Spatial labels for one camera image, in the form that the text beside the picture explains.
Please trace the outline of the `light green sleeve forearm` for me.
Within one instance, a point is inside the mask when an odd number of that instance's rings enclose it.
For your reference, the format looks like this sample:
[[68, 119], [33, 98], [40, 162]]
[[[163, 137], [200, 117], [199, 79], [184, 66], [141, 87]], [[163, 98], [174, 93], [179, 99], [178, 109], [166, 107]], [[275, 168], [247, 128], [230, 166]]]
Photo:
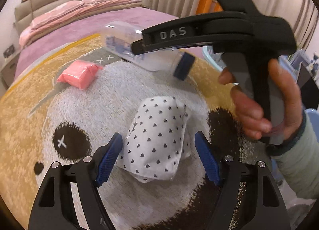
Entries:
[[297, 131], [283, 144], [268, 145], [266, 150], [298, 197], [318, 199], [318, 141], [305, 111]]

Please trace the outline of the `person's right hand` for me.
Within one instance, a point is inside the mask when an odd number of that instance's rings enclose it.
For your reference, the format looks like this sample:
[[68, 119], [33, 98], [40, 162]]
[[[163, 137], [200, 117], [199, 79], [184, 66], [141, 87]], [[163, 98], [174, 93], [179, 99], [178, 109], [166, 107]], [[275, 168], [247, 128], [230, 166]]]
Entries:
[[304, 131], [301, 94], [276, 58], [223, 53], [220, 84], [234, 83], [231, 98], [245, 134], [273, 148], [290, 148]]

